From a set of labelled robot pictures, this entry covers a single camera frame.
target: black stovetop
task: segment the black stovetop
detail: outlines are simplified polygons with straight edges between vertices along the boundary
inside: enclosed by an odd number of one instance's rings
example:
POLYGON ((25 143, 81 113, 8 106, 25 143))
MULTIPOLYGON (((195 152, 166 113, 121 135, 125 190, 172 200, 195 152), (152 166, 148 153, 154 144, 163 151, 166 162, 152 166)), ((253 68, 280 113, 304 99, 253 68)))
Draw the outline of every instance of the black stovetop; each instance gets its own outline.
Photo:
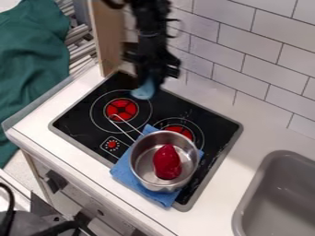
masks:
MULTIPOLYGON (((176 199, 178 204, 186 205, 239 125, 163 90, 151 100, 137 100, 130 95, 134 88, 134 79, 118 72, 54 121, 53 130, 61 131, 64 139, 79 148, 87 148, 92 157, 107 160, 102 163, 116 163, 133 144, 109 122, 107 117, 112 114, 118 113, 139 130, 151 124, 182 133, 204 152, 196 173, 176 199)), ((129 136, 138 138, 130 126, 116 119, 114 122, 129 136)))

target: sink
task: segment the sink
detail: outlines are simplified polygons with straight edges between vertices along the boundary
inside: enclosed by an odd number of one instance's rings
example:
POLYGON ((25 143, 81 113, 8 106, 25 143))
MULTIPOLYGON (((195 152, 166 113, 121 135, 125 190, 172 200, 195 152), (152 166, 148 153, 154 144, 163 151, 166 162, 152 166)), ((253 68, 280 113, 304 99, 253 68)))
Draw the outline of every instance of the sink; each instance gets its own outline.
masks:
POLYGON ((262 162, 232 219, 236 236, 314 236, 315 162, 276 151, 262 162))

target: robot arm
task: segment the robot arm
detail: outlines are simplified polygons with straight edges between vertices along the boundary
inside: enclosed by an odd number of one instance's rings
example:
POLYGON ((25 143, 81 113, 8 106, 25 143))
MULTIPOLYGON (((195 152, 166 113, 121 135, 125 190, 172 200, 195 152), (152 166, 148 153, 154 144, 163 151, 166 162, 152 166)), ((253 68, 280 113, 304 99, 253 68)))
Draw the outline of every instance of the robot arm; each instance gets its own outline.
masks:
POLYGON ((124 45, 123 59, 134 63, 141 88, 150 78, 155 92, 166 77, 180 75, 181 60, 168 51, 169 0, 125 0, 117 4, 111 0, 102 0, 109 7, 121 9, 130 5, 136 19, 138 43, 127 42, 124 45))

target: blue cloth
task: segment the blue cloth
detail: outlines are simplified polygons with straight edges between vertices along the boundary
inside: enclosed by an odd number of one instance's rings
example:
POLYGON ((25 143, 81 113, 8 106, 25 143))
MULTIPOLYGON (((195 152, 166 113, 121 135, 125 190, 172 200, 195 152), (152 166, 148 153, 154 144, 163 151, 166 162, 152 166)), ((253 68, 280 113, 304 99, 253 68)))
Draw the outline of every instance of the blue cloth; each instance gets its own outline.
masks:
MULTIPOLYGON (((156 132, 158 129, 147 124, 143 134, 148 135, 150 133, 156 132)), ((129 156, 130 156, 131 148, 122 155, 122 157, 117 161, 116 165, 111 169, 111 175, 114 179, 133 189, 137 193, 152 199, 158 203, 160 203, 163 207, 171 207, 174 203, 176 197, 179 195, 181 190, 173 192, 173 193, 159 193, 152 192, 147 190, 134 176, 129 166, 129 156)), ((203 156, 203 151, 200 150, 200 157, 203 156)))
POLYGON ((145 84, 140 88, 131 91, 131 95, 139 100, 150 100, 156 93, 156 88, 154 87, 154 81, 152 77, 149 77, 145 84))

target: stove control panel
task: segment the stove control panel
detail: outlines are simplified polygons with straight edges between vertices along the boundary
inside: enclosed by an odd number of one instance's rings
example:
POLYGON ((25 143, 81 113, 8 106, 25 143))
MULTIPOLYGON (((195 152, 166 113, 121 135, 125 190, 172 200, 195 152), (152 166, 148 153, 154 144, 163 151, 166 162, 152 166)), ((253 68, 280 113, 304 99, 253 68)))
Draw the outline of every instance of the stove control panel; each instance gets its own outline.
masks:
POLYGON ((123 153, 129 148, 129 145, 123 143, 117 137, 109 136, 101 145, 100 148, 119 159, 123 153))

